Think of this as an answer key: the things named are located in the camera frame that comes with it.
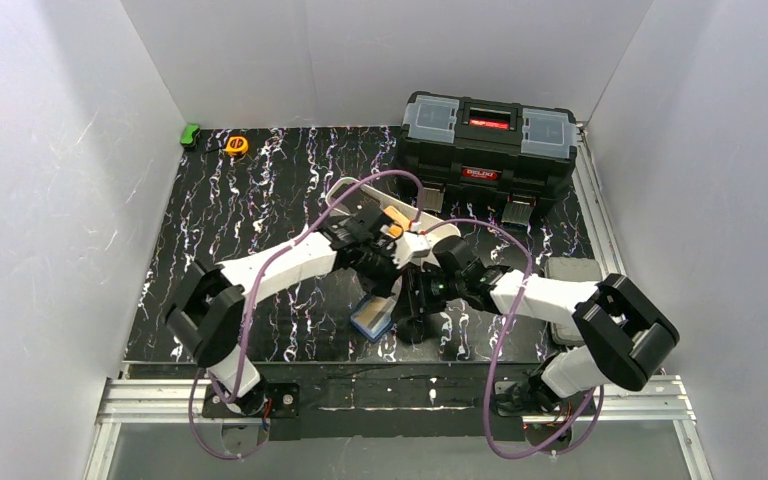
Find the blue leather card holder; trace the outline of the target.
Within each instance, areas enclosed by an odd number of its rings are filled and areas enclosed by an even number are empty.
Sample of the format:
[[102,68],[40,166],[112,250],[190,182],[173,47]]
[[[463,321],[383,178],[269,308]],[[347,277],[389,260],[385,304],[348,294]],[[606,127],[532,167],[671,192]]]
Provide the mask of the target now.
[[376,343],[390,330],[395,305],[394,296],[380,297],[368,294],[352,310],[350,324],[367,340]]

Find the orange card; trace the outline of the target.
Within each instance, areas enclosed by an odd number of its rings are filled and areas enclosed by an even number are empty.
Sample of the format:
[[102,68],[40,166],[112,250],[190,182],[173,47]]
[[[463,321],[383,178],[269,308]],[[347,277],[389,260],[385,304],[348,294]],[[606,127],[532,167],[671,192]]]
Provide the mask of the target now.
[[383,212],[392,220],[388,227],[387,234],[393,239],[402,236],[410,229],[411,220],[402,214],[395,206],[387,206]]

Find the white oblong plastic tray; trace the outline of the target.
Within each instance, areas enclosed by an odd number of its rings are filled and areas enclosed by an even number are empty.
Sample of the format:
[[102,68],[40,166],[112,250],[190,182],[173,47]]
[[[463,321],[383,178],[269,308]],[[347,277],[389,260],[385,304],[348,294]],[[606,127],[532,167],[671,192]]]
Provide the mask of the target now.
[[[340,214],[356,213],[363,207],[378,208],[385,210],[387,207],[394,207],[400,214],[406,217],[408,220],[412,220],[415,217],[417,208],[410,203],[405,203],[402,200],[374,188],[373,186],[366,184],[362,185],[358,190],[349,195],[346,199],[338,202],[338,199],[354,184],[358,181],[353,177],[342,177],[334,186],[332,186],[325,195],[325,201],[327,206],[335,205],[335,211]],[[417,233],[424,232],[426,239],[431,246],[434,246],[440,240],[448,237],[461,237],[461,232],[454,224],[445,224],[437,227],[432,231],[428,231],[430,227],[442,222],[442,219],[436,217],[429,211],[423,211],[420,220],[417,222],[417,226],[411,228],[412,231]]]

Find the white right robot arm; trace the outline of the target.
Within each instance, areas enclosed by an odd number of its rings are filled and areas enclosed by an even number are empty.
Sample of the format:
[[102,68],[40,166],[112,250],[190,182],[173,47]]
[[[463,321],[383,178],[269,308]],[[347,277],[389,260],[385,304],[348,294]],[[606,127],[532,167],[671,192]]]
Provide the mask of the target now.
[[398,333],[416,342],[426,317],[454,300],[478,311],[512,314],[575,328],[583,345],[549,357],[530,378],[508,389],[521,401],[545,406],[613,383],[640,391],[680,341],[677,328],[626,276],[600,282],[525,275],[485,265],[459,237],[431,250],[433,262],[410,265],[393,311]]

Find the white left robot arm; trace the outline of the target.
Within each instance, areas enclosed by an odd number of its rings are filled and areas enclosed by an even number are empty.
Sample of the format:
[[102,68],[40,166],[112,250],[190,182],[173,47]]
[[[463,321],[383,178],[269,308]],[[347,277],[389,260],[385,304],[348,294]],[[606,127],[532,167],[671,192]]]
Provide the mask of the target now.
[[410,225],[394,207],[363,206],[324,215],[297,238],[248,257],[195,261],[177,285],[165,324],[210,376],[220,402],[240,408],[261,381],[247,357],[257,304],[340,269],[354,271],[377,295],[388,294],[403,268],[396,252]]

